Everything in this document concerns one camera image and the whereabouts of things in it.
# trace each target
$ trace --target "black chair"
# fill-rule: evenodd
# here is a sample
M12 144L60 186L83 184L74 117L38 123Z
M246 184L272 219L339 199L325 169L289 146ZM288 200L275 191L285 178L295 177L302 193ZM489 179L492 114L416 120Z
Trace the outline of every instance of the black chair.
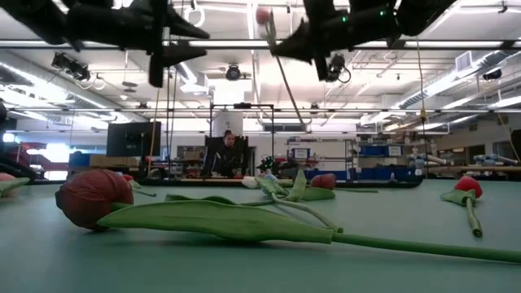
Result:
M216 153L224 146L222 137L210 138L204 137L204 164L201 170L201 177L211 177L215 166L217 156ZM248 137L235 137L235 151L240 156L240 168L245 173L248 162Z

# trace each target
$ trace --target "tulip leaf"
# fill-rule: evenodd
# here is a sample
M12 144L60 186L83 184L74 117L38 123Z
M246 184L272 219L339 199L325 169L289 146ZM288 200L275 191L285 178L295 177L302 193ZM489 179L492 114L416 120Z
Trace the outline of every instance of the tulip leaf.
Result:
M207 201L213 201L213 202L216 202L216 203L237 205L233 201L231 201L229 199L226 199L226 198L223 198L222 196L217 196L217 195L208 196L208 197L205 197L203 199L192 199L192 198L186 197L184 195L166 195L166 197L164 198L165 202L179 201L179 200L207 200Z
M190 231L237 241L331 243L333 230L316 228L262 208L207 200L179 200L124 208L98 224L113 228Z

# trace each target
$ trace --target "metal frame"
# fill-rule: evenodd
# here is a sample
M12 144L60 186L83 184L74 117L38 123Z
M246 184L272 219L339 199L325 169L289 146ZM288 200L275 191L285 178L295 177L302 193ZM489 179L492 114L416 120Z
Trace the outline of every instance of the metal frame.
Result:
M272 113L294 113L295 109L293 108L274 108L273 104L260 104L255 105L252 104L252 107L262 106L262 107L273 107ZM134 113L147 113L147 112L155 112L153 108L147 109L136 109L136 108L110 108L110 109L100 109L100 108L44 108L44 107L16 107L16 108L7 108L8 111L31 111L31 112L134 112ZM231 111L239 111L239 112L262 112L263 110L260 108L252 108L252 109L229 109ZM157 109L158 113L171 112L172 109L168 108L159 108ZM322 109L299 109L300 112L310 113L310 112L327 112L327 113L380 113L380 112L396 112L396 113L416 113L419 112L418 109L386 109L386 108L357 108L357 109L342 109L342 108L322 108ZM175 112L210 112L212 113L212 106L210 108L176 108ZM521 113L521 108L515 109L426 109L426 113L465 113L465 114L493 114L493 113L503 113L503 114L519 114Z
M266 40L254 39L212 39L212 40L186 40L190 46L204 48L206 50L269 50ZM420 40L420 50L521 50L520 40ZM0 40L0 49L10 50L73 50L69 44L49 45L42 40ZM397 40L391 48L385 41L372 41L354 46L354 50L417 50L415 39ZM83 50L120 50L116 46L97 42L85 42Z
M273 104L214 104L210 103L210 138L212 137L213 132L213 109L216 107L224 107L222 110L228 110L227 107L232 107L234 110L238 110L244 112L244 110L251 110L252 107L262 112L263 107L268 107L271 109L271 157L275 158L275 106Z

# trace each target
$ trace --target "air vent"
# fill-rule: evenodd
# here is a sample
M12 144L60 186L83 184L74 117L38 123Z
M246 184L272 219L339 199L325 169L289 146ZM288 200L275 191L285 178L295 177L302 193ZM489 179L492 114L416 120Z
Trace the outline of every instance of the air vent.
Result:
M306 125L302 124L275 124L272 128L271 124L264 124L264 131L271 132L274 129L275 132L305 132Z
M54 125L72 126L72 119L66 116L49 116L47 118Z
M456 57L456 70L458 72L465 71L472 67L472 52L467 51Z

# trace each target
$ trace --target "rope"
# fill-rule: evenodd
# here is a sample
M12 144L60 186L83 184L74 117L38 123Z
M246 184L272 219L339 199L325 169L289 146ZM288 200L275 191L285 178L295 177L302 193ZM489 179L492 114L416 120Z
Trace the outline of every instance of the rope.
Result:
M427 174L425 178L429 178L429 159L427 158L427 137L425 136L425 121L427 120L427 112L425 111L425 95L423 93L423 71L422 71L422 56L420 54L420 42L416 37L416 49L418 52L418 69L420 71L420 89L422 93L422 110L420 111L420 119L422 120L423 128L423 144L425 147L425 161L427 165Z
M157 89L157 96L155 98L155 110L154 110L154 124L152 125L152 142L150 144L150 159L148 160L148 176L150 176L150 172L152 171L152 155L154 153L154 139L155 139L155 123L157 120L157 107L160 104L160 91L161 89Z

